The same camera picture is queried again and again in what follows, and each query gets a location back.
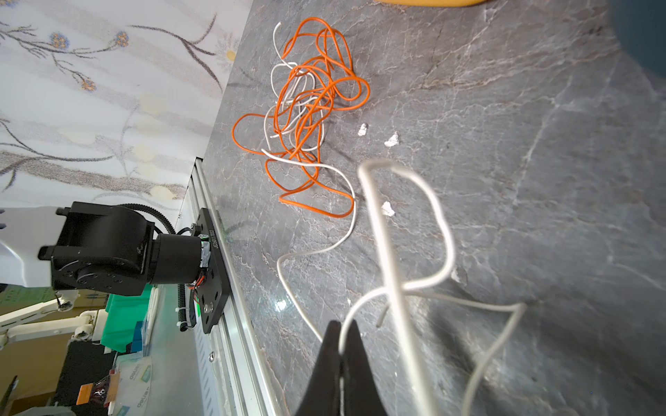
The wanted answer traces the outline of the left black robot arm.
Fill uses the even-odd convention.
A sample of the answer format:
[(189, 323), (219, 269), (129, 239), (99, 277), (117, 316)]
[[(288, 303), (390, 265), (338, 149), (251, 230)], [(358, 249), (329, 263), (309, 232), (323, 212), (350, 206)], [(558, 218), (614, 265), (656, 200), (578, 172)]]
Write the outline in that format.
[(200, 236), (160, 233), (148, 206), (75, 202), (3, 208), (1, 282), (55, 291), (139, 296), (149, 284), (191, 284), (209, 264)]

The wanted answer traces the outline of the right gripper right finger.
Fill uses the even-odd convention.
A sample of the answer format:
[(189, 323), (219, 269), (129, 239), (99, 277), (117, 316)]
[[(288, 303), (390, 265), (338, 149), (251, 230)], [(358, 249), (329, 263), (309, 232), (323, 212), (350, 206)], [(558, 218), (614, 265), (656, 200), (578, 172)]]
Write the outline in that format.
[(347, 416), (387, 416), (355, 320), (347, 332), (343, 358), (343, 411)]

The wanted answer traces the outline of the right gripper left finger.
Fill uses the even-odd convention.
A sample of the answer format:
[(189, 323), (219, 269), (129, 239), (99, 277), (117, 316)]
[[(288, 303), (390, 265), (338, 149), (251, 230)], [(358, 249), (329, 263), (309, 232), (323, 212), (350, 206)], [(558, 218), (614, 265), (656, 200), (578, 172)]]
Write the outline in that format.
[(330, 321), (297, 416), (338, 416), (342, 358), (338, 342), (342, 324)]

